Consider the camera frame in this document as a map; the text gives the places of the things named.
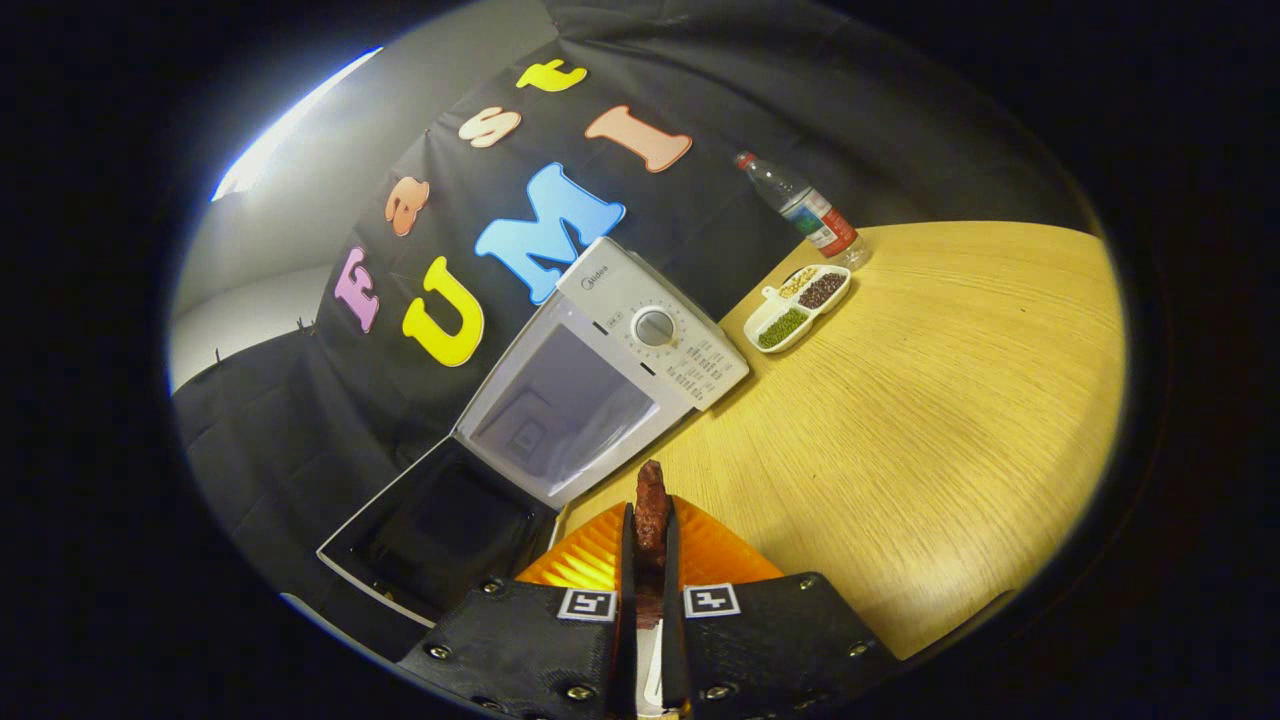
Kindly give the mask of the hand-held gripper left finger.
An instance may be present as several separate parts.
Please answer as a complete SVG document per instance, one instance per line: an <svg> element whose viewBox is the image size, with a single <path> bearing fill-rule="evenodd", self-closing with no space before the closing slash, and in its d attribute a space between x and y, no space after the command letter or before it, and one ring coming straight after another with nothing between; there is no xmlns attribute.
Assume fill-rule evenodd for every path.
<svg viewBox="0 0 1280 720"><path fill-rule="evenodd" d="M399 666L511 719L635 717L634 539L634 506L617 503L517 577L474 585Z"/></svg>

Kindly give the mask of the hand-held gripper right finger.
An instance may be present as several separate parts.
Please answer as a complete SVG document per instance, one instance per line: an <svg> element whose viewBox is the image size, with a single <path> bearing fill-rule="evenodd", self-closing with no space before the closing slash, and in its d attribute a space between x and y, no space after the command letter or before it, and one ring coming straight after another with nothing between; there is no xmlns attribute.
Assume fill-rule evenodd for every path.
<svg viewBox="0 0 1280 720"><path fill-rule="evenodd" d="M819 719L902 661L819 571L785 574L689 501L671 500L660 706L682 719Z"/></svg>

